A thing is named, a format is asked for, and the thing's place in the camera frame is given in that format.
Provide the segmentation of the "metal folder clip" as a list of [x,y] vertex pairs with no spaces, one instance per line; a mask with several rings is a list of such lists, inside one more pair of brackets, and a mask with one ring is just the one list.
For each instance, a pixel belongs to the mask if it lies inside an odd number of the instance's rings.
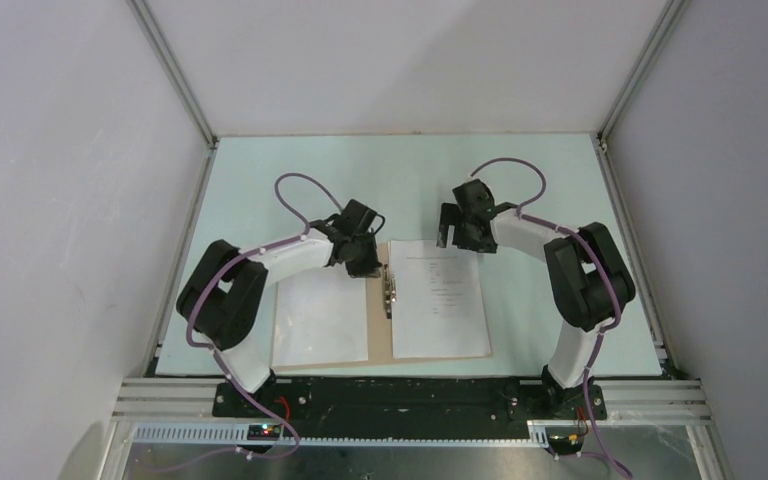
[[385,317],[391,320],[393,317],[393,305],[397,301],[396,281],[392,269],[388,264],[382,267],[382,301]]

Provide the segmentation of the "white paper sheet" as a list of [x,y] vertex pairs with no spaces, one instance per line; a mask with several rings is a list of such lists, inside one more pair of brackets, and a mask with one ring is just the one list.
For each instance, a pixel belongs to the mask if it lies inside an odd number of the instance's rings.
[[272,365],[301,369],[368,359],[366,281],[339,267],[277,284]]

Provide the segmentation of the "brown cardboard folder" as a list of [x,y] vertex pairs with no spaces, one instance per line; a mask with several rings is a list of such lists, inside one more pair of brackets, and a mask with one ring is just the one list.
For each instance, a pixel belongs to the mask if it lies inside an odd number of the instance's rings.
[[[389,265],[389,242],[378,247],[383,266]],[[385,317],[382,301],[382,268],[379,278],[366,278],[366,305],[367,305],[367,329],[368,329],[368,359],[364,362],[347,363],[337,365],[317,365],[301,369],[279,369],[271,365],[277,371],[301,371],[315,368],[344,368],[360,366],[390,366],[409,363],[426,363],[433,361],[449,361],[461,359],[395,359],[392,355],[392,326],[391,320]]]

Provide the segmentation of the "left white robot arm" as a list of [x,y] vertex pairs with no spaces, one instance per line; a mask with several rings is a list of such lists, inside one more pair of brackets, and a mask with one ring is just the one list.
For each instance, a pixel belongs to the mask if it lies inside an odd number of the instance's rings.
[[186,321],[187,343],[210,352],[239,388],[237,402],[250,415],[264,416],[276,403],[276,390],[267,383],[270,361],[251,338],[265,291],[298,274],[339,265],[353,279],[378,277],[376,235],[385,222],[351,199],[324,219],[305,220],[298,235],[250,250],[223,239],[206,248],[175,310]]

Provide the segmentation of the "printed paper sheet stack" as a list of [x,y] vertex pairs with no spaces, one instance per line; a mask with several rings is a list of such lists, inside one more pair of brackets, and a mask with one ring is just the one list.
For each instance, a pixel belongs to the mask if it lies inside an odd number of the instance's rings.
[[389,242],[396,300],[395,359],[482,358],[492,354],[478,256],[431,240]]

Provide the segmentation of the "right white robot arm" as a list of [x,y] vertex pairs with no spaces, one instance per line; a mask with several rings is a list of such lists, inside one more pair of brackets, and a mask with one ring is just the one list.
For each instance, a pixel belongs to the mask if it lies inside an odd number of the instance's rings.
[[590,379],[604,334],[618,326],[636,297],[632,275],[609,230],[600,222],[577,229],[497,203],[478,179],[454,188],[440,207],[437,245],[494,254],[507,247],[545,263],[554,304],[563,319],[554,353],[544,367],[545,411],[566,418],[582,403],[578,387]]

